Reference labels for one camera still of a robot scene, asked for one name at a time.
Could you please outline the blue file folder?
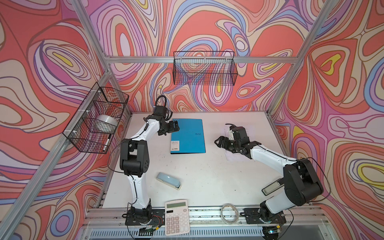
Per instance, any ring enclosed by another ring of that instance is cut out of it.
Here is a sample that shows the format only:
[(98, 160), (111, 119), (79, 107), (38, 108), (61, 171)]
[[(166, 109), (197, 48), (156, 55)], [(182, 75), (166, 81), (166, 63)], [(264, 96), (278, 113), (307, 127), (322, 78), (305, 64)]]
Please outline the blue file folder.
[(176, 119), (179, 131), (171, 135), (171, 154), (206, 153), (202, 119)]

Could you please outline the printed paper sheets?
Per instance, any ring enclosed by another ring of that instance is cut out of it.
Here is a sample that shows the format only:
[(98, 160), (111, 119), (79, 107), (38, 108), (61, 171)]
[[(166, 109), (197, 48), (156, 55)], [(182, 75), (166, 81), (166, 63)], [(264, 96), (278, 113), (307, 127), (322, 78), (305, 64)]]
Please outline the printed paper sheets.
[(247, 156), (244, 156), (240, 153), (232, 153), (230, 151), (224, 150), (226, 160), (228, 162), (250, 162), (253, 161), (252, 159), (248, 158)]

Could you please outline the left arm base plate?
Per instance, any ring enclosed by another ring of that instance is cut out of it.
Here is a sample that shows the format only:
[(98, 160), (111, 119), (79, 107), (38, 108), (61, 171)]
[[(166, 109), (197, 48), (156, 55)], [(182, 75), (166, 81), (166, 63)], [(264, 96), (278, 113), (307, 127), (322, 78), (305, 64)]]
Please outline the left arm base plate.
[(159, 226), (165, 220), (164, 209), (128, 209), (122, 215), (126, 226)]

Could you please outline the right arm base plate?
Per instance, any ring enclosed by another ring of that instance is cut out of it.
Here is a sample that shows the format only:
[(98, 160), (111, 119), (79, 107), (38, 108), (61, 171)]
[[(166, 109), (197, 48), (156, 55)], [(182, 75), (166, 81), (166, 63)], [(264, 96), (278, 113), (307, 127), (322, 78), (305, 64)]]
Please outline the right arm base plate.
[(240, 213), (245, 217), (247, 224), (277, 224), (284, 225), (287, 220), (283, 211), (272, 214), (264, 208), (245, 208)]

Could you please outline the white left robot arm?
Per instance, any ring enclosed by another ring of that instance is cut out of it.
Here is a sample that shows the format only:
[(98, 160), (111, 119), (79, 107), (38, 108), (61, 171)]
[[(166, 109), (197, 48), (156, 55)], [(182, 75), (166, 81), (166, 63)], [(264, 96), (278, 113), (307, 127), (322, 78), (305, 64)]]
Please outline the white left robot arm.
[(148, 195), (146, 172), (150, 166), (148, 140), (155, 134), (159, 136), (180, 130), (176, 120), (166, 120), (162, 115), (149, 115), (143, 118), (144, 125), (139, 131), (121, 143), (119, 166), (128, 178), (133, 202), (129, 203), (129, 216), (144, 218), (152, 217), (151, 199)]

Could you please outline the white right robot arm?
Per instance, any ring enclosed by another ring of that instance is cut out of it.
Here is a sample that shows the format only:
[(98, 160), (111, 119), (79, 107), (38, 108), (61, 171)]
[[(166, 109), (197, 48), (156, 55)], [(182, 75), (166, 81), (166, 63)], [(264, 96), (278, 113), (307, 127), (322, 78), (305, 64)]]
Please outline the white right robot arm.
[(241, 154), (263, 163), (283, 177), (279, 180), (284, 191), (260, 203), (257, 216), (270, 223), (284, 210), (302, 206), (322, 195), (324, 187), (308, 159), (295, 159), (272, 151), (257, 141), (250, 141), (244, 127), (231, 125), (229, 136), (220, 136), (215, 145), (233, 154)]

